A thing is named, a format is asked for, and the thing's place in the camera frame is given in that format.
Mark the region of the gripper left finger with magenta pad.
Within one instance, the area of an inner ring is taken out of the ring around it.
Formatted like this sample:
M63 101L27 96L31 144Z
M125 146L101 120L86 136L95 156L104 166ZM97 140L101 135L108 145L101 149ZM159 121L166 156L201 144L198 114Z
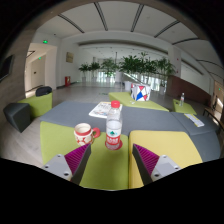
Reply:
M57 154L42 169L79 185L90 155L91 145L86 144L66 155Z

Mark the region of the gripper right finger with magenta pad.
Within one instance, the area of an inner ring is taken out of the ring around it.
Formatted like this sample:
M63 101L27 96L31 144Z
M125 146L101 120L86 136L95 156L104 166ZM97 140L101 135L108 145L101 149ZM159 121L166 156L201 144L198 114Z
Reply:
M134 144L132 154L144 185L148 185L181 169L168 155L157 155Z

